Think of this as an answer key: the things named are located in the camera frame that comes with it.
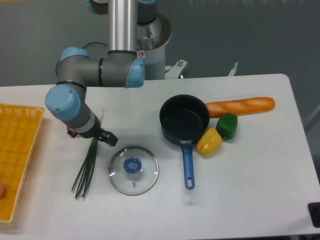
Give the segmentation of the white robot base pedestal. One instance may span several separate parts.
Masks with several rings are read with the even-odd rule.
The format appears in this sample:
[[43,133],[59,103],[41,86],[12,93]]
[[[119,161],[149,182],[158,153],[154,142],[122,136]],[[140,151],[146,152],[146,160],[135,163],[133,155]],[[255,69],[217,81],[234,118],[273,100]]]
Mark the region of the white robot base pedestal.
[[137,27],[137,57],[144,60],[147,80],[165,78],[166,45],[171,35],[172,26],[161,13],[153,22]]

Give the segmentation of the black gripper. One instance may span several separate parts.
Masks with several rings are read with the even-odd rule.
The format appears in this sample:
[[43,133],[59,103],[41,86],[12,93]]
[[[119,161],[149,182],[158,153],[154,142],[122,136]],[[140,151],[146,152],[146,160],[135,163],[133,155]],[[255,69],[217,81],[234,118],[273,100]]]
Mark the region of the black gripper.
[[112,132],[102,129],[99,119],[95,119],[92,123],[87,123],[88,124],[84,126],[84,129],[82,127],[80,130],[78,128],[70,128],[82,138],[96,138],[101,142],[107,143],[111,147],[114,147],[117,144],[118,138]]

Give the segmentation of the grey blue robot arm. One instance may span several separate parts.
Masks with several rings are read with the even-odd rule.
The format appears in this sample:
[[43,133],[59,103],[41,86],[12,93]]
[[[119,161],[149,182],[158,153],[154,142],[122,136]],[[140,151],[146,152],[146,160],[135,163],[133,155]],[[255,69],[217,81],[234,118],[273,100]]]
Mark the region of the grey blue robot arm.
[[57,83],[45,96],[52,115],[83,138],[115,146],[118,138],[102,129],[85,103],[87,87],[140,88],[145,62],[138,57],[138,26],[155,21],[155,0],[88,0],[94,14],[108,15],[109,50],[106,58],[90,58],[83,48],[68,47],[56,65]]

